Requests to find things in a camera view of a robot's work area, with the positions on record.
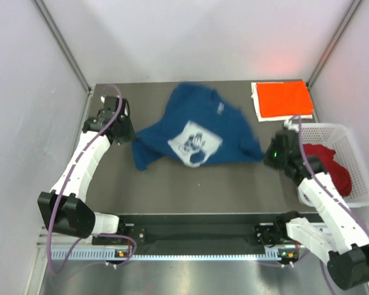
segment orange fabric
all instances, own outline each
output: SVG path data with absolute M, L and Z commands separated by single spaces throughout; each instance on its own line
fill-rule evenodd
M 311 115 L 313 104 L 305 82 L 257 83 L 261 117 Z

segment white cloth under orange cloth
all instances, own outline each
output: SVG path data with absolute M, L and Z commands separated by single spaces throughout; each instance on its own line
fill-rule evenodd
M 303 81 L 254 82 L 252 98 L 259 122 L 287 120 L 298 114 L 313 118 L 313 104 Z

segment red cloth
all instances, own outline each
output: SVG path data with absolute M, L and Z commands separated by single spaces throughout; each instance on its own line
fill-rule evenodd
M 352 190 L 351 177 L 347 169 L 333 160 L 336 152 L 321 144 L 304 144 L 306 155 L 316 155 L 331 175 L 332 182 L 342 197 L 347 197 Z

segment gray table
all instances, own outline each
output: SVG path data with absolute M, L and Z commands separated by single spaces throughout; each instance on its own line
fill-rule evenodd
M 250 81 L 206 82 L 241 107 L 265 151 L 281 121 L 258 122 Z M 134 129 L 158 121 L 177 83 L 118 84 L 129 100 Z M 103 106 L 97 85 L 89 114 Z M 107 94 L 114 95 L 111 89 Z M 312 212 L 298 201 L 292 181 L 261 163 L 188 168 L 164 157 L 144 172 L 135 168 L 130 144 L 112 146 L 102 158 L 87 193 L 91 209 L 105 213 L 281 213 Z

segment white graphic print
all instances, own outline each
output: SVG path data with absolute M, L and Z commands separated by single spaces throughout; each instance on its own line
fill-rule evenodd
M 198 167 L 216 153 L 223 140 L 194 122 L 187 122 L 183 131 L 168 140 L 169 146 L 186 166 Z

